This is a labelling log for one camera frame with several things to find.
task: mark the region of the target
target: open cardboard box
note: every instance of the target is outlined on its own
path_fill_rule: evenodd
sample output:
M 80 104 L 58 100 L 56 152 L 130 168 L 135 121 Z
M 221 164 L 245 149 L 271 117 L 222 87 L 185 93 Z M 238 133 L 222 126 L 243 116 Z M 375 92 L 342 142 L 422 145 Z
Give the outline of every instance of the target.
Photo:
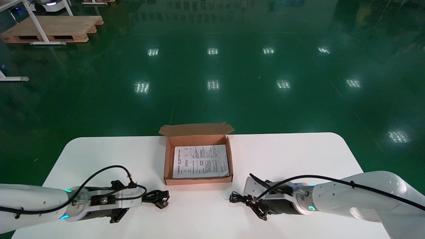
M 226 124 L 187 124 L 187 125 L 164 125 L 159 133 L 168 137 L 165 147 L 164 180 L 166 185 L 189 185 L 201 183 L 232 182 L 233 164 L 230 141 L 226 134 L 235 129 Z M 229 163 L 229 175 L 211 178 L 174 179 L 174 147 L 176 146 L 201 146 L 201 145 L 226 145 L 227 160 Z

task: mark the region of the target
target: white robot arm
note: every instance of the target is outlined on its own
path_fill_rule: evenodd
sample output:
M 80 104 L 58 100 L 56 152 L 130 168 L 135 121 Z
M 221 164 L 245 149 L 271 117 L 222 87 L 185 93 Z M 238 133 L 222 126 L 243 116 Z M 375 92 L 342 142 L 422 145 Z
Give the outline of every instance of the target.
M 85 186 L 98 173 L 110 168 L 126 170 L 129 185 L 124 186 L 116 180 L 111 182 L 111 187 Z M 83 185 L 65 190 L 0 184 L 0 234 L 60 219 L 75 222 L 108 216 L 110 223 L 116 223 L 129 208 L 141 206 L 142 202 L 164 208 L 168 199 L 168 191 L 147 193 L 146 188 L 134 183 L 128 170 L 120 165 L 99 170 Z
M 315 177 L 332 182 L 307 185 L 290 180 Z M 322 176 L 298 176 L 282 182 L 261 181 L 251 174 L 244 195 L 232 193 L 231 202 L 244 202 L 257 216 L 331 213 L 381 222 L 393 239 L 419 239 L 425 235 L 425 196 L 399 176 L 375 171 L 341 180 Z

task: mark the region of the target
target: white desk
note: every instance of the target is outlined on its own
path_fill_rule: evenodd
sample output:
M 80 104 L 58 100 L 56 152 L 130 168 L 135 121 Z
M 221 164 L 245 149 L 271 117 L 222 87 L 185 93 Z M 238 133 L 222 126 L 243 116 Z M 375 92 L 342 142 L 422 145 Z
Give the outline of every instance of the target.
M 43 186 L 71 188 L 95 171 L 118 164 L 127 167 L 134 181 L 148 190 L 169 190 L 170 204 L 164 210 L 147 203 L 132 208 L 116 224 L 109 224 L 108 218 L 71 223 L 58 220 L 19 229 L 12 239 L 388 238 L 380 223 L 319 212 L 310 216 L 271 215 L 265 222 L 242 203 L 228 202 L 231 191 L 243 192 L 248 173 L 271 181 L 301 174 L 339 179 L 361 173 L 356 159 L 338 135 L 251 134 L 231 135 L 230 140 L 232 184 L 166 186 L 163 183 L 165 137 L 74 139 L 64 148 Z M 117 179 L 128 182 L 124 171 L 112 169 L 95 177 L 89 185 L 109 186 L 110 181 Z

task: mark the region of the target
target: box lid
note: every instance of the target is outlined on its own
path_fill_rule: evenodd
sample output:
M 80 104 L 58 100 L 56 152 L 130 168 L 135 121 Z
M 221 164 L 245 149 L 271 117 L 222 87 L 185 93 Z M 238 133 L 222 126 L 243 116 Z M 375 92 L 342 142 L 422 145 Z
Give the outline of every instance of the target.
M 167 136 L 184 136 L 184 135 L 212 135 L 212 134 L 228 134 L 235 129 L 222 122 L 219 124 L 186 124 L 186 125 L 164 125 L 158 133 Z

